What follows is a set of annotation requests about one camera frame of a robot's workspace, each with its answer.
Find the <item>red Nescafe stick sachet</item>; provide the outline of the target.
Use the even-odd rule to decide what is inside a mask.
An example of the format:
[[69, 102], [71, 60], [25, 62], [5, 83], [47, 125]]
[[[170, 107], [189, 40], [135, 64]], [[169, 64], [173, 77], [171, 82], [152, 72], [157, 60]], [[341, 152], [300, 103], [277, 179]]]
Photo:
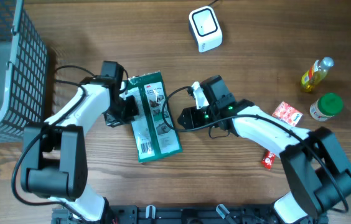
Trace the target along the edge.
[[275, 158], [276, 158], [276, 155], [274, 153], [272, 153], [271, 151], [266, 151], [263, 158], [262, 158], [261, 164], [266, 169], [271, 170]]

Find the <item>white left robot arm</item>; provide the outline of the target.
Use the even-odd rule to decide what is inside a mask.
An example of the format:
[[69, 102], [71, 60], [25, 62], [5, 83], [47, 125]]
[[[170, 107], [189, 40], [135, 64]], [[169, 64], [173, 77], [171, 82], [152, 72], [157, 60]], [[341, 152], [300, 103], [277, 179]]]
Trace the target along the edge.
[[33, 205], [19, 195], [15, 181], [20, 180], [23, 191], [43, 199], [41, 206], [61, 205], [76, 223], [117, 223], [108, 200], [87, 184], [85, 135], [100, 116], [112, 128], [129, 124], [138, 114], [136, 102], [133, 96], [121, 97], [127, 88], [122, 75], [87, 77], [77, 87], [57, 114], [24, 128], [12, 192]]

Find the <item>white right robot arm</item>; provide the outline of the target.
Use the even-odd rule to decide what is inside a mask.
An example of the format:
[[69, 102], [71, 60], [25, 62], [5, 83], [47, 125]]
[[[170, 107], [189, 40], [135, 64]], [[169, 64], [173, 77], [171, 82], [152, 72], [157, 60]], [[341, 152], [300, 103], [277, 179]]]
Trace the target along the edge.
[[351, 163], [327, 128], [310, 131], [291, 126], [248, 100], [223, 108], [216, 104], [185, 108], [177, 122], [185, 130], [219, 127], [279, 157], [290, 191], [275, 201], [273, 208], [285, 223], [319, 218], [351, 195]]

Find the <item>red tissue pack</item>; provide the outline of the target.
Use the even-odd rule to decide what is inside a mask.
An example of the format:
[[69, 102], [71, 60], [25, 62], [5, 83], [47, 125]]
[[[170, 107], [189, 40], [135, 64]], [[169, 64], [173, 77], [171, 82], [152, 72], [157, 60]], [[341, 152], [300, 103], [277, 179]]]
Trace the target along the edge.
[[302, 118], [303, 114], [293, 106], [282, 101], [272, 114], [273, 117], [288, 123], [291, 126], [296, 126]]

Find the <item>green lid white jar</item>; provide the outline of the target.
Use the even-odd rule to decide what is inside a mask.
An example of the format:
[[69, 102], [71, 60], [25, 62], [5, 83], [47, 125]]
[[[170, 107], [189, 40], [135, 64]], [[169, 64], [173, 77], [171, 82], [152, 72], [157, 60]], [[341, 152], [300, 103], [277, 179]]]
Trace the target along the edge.
[[335, 93], [326, 93], [315, 101], [309, 108], [310, 115], [317, 121], [327, 121], [341, 113], [344, 102]]

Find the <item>green 3M sponge package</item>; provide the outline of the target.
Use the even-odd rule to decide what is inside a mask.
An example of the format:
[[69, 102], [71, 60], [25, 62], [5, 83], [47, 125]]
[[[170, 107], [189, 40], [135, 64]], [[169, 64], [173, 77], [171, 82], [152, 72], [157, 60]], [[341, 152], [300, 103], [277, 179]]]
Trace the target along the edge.
[[167, 94], [161, 72], [130, 78], [125, 95], [135, 98], [139, 111], [131, 122], [138, 161], [156, 161], [182, 152], [178, 134], [169, 128], [172, 116], [162, 108]]

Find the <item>yellow oil bottle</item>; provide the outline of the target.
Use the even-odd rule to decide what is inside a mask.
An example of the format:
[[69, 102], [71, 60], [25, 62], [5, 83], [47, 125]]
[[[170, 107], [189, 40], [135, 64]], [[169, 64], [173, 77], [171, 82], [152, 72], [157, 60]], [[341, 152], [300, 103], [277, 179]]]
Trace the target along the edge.
[[304, 92], [311, 92], [328, 74], [334, 66], [331, 57], [316, 60], [310, 69], [301, 78], [301, 88]]

